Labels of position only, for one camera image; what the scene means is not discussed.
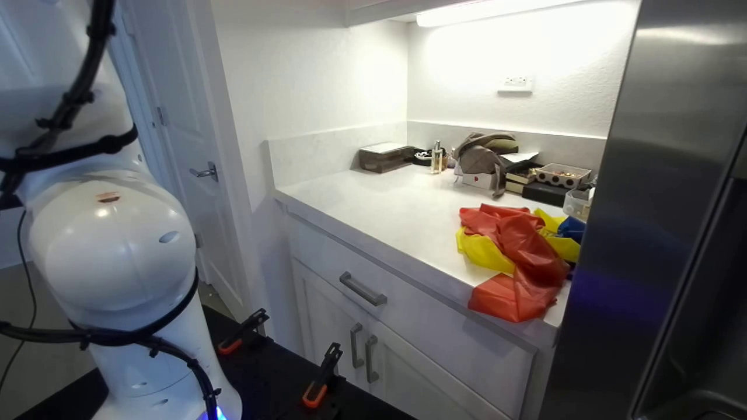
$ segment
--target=black cable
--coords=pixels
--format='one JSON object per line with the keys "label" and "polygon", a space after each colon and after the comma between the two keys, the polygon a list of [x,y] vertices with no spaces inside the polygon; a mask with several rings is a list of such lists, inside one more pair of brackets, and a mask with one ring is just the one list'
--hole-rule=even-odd
{"label": "black cable", "polygon": [[133,329],[133,332],[121,332],[121,329],[87,329],[87,328],[78,328],[76,329],[22,329],[15,328],[9,322],[0,322],[0,337],[9,337],[16,342],[34,342],[34,343],[81,343],[81,349],[87,346],[105,346],[105,349],[119,349],[119,346],[133,346],[133,343],[142,343],[149,337],[155,337],[156,332],[162,332],[167,324],[171,324],[194,300],[199,289],[199,278],[194,275],[194,282],[190,288],[190,293],[183,297],[183,301],[171,308],[164,318]]}
{"label": "black cable", "polygon": [[156,358],[158,352],[167,352],[171,358],[183,360],[187,364],[187,369],[191,371],[191,376],[196,378],[201,393],[204,393],[208,420],[218,420],[218,395],[219,395],[219,388],[218,390],[213,388],[210,376],[206,373],[206,369],[194,358],[190,358],[183,349],[177,349],[177,346],[174,346],[174,343],[168,343],[168,342],[164,342],[158,337],[149,337],[140,346],[149,349],[151,358]]}
{"label": "black cable", "polygon": [[[49,120],[37,120],[37,127],[44,128],[42,135],[37,135],[29,148],[20,148],[16,156],[37,159],[46,154],[58,135],[69,132],[78,118],[78,112],[94,103],[94,83],[102,62],[102,55],[107,50],[109,36],[114,36],[112,17],[114,17],[114,0],[94,0],[92,20],[90,20],[90,48],[87,56],[78,71],[76,83],[64,93],[64,101],[53,110]],[[23,170],[7,170],[0,183],[0,204],[11,202],[11,195],[23,183]]]}
{"label": "black cable", "polygon": [[42,156],[11,156],[11,159],[0,156],[0,173],[36,173],[36,170],[46,170],[46,168],[65,166],[73,161],[81,161],[97,154],[119,154],[126,145],[135,140],[137,140],[137,127],[128,128],[121,135],[102,135],[94,143],[71,148],[71,150],[58,150]]}
{"label": "black cable", "polygon": [[[25,253],[23,253],[23,222],[25,222],[25,210],[22,212],[22,219],[20,219],[20,226],[16,226],[16,248],[20,248],[20,255],[22,255],[22,265],[23,265],[23,275],[25,275],[25,288],[29,288],[29,294],[31,294],[31,321],[29,321],[29,329],[34,329],[37,324],[37,315],[39,315],[39,307],[37,307],[37,293],[34,289],[34,282],[31,282],[31,272],[29,272],[29,261],[25,261]],[[20,352],[23,351],[25,342],[20,342],[15,356],[7,360],[6,369],[2,369],[2,376],[0,376],[0,390],[6,388],[6,380],[20,358]]]}

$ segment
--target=white countertop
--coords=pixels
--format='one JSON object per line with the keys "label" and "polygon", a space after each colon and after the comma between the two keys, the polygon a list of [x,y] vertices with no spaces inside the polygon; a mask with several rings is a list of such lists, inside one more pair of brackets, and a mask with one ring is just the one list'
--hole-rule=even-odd
{"label": "white countertop", "polygon": [[[509,209],[561,209],[505,195],[490,202],[486,195],[457,189],[453,173],[407,166],[393,173],[345,170],[290,188],[279,188],[280,205],[344,241],[352,250],[391,266],[429,294],[468,311],[472,288],[493,278],[493,272],[469,265],[455,248],[460,209],[481,204]],[[544,321],[512,324],[478,315],[495,329],[520,337],[532,346],[554,346],[562,322],[571,285]]]}

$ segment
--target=drawer handle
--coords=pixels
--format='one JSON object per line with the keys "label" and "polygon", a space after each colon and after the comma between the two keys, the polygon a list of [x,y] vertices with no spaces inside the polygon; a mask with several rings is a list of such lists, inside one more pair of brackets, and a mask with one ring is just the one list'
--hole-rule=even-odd
{"label": "drawer handle", "polygon": [[373,349],[376,349],[376,343],[378,343],[376,337],[371,337],[371,338],[367,342],[367,380],[370,380],[370,383],[376,383],[376,380],[378,380],[378,373],[373,371]]}
{"label": "drawer handle", "polygon": [[355,324],[355,328],[350,329],[350,360],[352,360],[352,369],[359,369],[359,366],[367,364],[364,360],[358,358],[358,335],[359,335],[359,332],[364,332],[363,324]]}
{"label": "drawer handle", "polygon": [[370,301],[371,307],[384,307],[387,303],[387,297],[376,294],[373,289],[370,289],[367,285],[363,285],[359,281],[355,281],[350,274],[342,275],[342,282],[352,289],[358,297],[363,297],[364,301]]}

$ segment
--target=blue light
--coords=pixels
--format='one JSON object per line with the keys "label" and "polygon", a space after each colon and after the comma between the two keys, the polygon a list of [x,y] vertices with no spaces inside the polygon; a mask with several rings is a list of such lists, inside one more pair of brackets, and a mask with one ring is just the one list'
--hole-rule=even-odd
{"label": "blue light", "polygon": [[229,420],[222,409],[218,409],[218,420]]}

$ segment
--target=stainless steel refrigerator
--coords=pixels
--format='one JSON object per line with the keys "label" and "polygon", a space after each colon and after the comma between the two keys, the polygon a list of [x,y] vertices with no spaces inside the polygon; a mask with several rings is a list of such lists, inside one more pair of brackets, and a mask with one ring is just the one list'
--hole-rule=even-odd
{"label": "stainless steel refrigerator", "polygon": [[747,419],[747,0],[644,0],[541,420]]}

